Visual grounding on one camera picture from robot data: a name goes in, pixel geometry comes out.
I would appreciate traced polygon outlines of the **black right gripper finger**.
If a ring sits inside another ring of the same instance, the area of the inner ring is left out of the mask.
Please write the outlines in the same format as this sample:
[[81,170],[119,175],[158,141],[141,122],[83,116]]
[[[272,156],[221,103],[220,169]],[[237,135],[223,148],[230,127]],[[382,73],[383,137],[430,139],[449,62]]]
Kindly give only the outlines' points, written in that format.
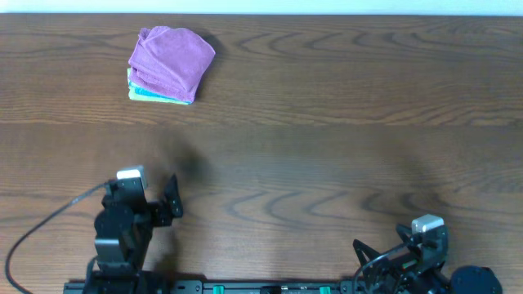
[[406,225],[402,225],[402,224],[398,224],[396,226],[396,232],[397,234],[399,235],[402,243],[406,243],[406,244],[411,244],[412,241],[413,241],[413,238],[412,238],[412,230],[410,227],[406,226]]
[[360,263],[359,269],[354,277],[359,278],[382,278],[387,272],[388,254],[380,253],[367,244],[355,239],[352,243],[355,254]]

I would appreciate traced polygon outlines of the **purple microfiber cloth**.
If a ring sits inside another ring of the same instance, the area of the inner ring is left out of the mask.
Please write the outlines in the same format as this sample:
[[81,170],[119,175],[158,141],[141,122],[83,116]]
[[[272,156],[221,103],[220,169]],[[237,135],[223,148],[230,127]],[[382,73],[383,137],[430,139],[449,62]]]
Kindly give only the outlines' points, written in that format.
[[140,30],[128,64],[139,73],[197,90],[214,56],[212,46],[193,31],[156,26]]

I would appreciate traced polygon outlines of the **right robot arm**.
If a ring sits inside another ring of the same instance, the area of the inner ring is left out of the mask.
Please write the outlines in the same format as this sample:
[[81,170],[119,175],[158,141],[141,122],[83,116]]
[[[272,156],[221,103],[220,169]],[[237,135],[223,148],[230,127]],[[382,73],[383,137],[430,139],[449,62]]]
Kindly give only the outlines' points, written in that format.
[[489,267],[466,265],[449,277],[442,273],[449,251],[449,230],[444,221],[413,220],[397,225],[401,244],[380,253],[356,239],[360,262],[351,293],[386,294],[501,294],[503,287]]

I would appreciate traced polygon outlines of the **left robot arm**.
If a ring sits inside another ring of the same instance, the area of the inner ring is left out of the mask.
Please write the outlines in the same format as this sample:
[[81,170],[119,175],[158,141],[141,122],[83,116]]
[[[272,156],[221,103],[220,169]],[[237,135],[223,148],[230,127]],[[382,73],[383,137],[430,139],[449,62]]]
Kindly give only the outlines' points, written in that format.
[[153,231],[183,217],[177,177],[171,176],[163,198],[149,202],[142,179],[113,180],[105,185],[103,210],[97,215],[96,257],[88,270],[83,292],[87,294],[169,293],[170,282],[161,274],[143,270]]

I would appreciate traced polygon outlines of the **folded yellow-green cloth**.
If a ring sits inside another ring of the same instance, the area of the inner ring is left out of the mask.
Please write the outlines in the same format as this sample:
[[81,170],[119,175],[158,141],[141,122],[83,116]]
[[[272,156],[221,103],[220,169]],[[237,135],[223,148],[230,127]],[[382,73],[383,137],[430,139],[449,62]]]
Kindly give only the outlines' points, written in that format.
[[186,89],[178,81],[169,82],[148,73],[127,68],[128,96],[131,100],[159,102],[175,105],[191,105],[197,90]]

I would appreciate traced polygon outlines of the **folded purple cloth on stack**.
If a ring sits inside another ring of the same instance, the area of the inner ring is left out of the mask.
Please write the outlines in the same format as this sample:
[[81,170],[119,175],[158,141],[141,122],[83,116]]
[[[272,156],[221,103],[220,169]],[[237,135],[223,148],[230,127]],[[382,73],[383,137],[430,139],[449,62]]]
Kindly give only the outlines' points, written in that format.
[[153,90],[150,90],[150,89],[147,89],[147,88],[145,88],[145,89],[148,90],[148,91],[152,91],[154,93],[160,94],[162,96],[174,97],[174,98],[177,98],[179,100],[192,100],[192,101],[195,100],[195,94],[193,92],[169,91],[169,90],[165,90],[163,88],[158,88],[158,89],[155,88]]

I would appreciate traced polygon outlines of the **folded blue cloth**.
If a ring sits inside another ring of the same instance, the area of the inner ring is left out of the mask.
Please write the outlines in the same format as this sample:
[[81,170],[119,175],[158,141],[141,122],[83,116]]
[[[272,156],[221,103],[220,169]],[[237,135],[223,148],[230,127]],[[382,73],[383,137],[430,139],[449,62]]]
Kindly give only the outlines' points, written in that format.
[[148,91],[143,87],[136,85],[134,82],[128,81],[128,97],[130,100],[138,100],[145,102],[158,102],[168,103],[176,105],[191,105],[194,102],[192,100],[179,100],[174,97],[162,96],[160,94]]

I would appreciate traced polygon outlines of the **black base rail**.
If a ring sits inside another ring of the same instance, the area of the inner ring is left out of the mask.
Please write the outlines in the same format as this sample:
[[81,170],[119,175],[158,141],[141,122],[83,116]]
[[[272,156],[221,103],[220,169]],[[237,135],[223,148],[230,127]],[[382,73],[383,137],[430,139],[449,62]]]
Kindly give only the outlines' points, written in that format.
[[[84,283],[66,283],[63,294],[351,294],[353,282],[343,280],[337,283],[317,282],[202,282],[180,280],[174,283],[142,283],[125,286],[123,282],[103,282],[97,286]],[[355,287],[354,293],[364,293],[363,284]]]

